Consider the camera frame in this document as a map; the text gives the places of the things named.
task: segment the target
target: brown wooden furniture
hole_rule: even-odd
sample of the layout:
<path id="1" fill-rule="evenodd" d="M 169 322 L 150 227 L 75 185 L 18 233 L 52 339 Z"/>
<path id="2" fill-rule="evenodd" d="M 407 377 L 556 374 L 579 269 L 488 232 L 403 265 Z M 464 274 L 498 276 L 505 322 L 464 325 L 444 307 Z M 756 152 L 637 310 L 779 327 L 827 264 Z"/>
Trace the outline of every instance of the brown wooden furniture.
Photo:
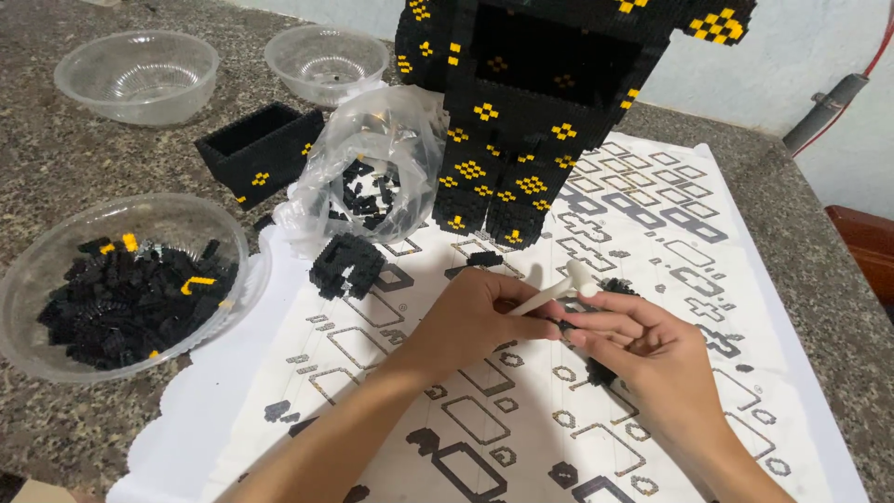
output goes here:
<path id="1" fill-rule="evenodd" d="M 826 213 L 881 303 L 894 305 L 894 221 L 841 206 Z"/>

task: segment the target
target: forearm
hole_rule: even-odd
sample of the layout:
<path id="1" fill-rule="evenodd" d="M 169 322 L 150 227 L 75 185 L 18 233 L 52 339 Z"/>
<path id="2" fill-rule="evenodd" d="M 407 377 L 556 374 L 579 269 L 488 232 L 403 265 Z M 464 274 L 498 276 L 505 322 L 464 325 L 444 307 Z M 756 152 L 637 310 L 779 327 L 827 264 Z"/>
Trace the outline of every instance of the forearm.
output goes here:
<path id="1" fill-rule="evenodd" d="M 420 370 L 395 353 L 359 389 L 256 469 L 233 502 L 341 502 L 426 386 Z"/>
<path id="2" fill-rule="evenodd" d="M 732 430 L 690 455 L 695 469 L 722 503 L 794 503 L 748 454 Z"/>

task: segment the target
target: black and yellow bead figure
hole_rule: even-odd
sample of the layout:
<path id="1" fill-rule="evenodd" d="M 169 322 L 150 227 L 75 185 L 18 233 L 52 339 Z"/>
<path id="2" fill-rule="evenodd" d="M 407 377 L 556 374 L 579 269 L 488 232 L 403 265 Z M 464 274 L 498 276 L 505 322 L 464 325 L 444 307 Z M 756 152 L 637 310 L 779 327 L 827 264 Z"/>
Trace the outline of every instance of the black and yellow bead figure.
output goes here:
<path id="1" fill-rule="evenodd" d="M 407 0 L 400 77 L 444 92 L 451 116 L 439 227 L 469 235 L 485 225 L 500 245 L 536 243 L 578 158 L 633 107 L 671 33 L 733 46 L 754 9 L 755 0 Z"/>

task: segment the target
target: plastic bowl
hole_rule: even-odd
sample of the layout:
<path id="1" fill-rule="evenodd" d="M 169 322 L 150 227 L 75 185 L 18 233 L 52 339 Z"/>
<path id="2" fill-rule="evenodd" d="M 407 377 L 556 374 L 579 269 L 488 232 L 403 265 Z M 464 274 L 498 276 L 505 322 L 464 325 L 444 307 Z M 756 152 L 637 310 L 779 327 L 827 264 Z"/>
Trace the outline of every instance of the plastic bowl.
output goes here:
<path id="1" fill-rule="evenodd" d="M 142 242 L 178 248 L 198 256 L 208 241 L 220 241 L 218 255 L 240 264 L 239 274 L 217 312 L 195 332 L 160 355 L 113 371 L 98 371 L 65 356 L 64 345 L 49 345 L 37 317 L 48 294 L 65 284 L 63 275 L 77 245 L 100 236 L 134 233 Z M 246 288 L 249 245 L 242 227 L 211 201 L 185 194 L 145 194 L 114 200 L 70 217 L 40 236 L 9 268 L 0 283 L 0 353 L 30 376 L 56 382 L 118 379 L 182 354 L 230 325 L 229 313 Z"/>
<path id="2" fill-rule="evenodd" d="M 205 41 L 176 31 L 116 33 L 78 47 L 55 68 L 66 96 L 116 121 L 182 123 L 211 98 L 220 59 Z"/>
<path id="3" fill-rule="evenodd" d="M 364 33 L 309 25 L 273 37 L 264 59 L 299 97 L 337 107 L 378 87 L 389 56 L 385 44 Z"/>

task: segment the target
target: bowl of black beads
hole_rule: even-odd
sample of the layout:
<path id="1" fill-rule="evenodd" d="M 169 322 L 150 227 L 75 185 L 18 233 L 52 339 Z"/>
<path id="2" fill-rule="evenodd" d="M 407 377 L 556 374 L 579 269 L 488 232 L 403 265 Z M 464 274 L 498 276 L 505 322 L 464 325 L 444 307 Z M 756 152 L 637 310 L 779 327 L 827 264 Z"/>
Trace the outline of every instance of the bowl of black beads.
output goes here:
<path id="1" fill-rule="evenodd" d="M 246 287 L 248 258 L 242 227 L 213 202 L 159 193 L 100 204 L 8 269 L 0 353 L 55 382 L 130 376 L 215 335 Z"/>

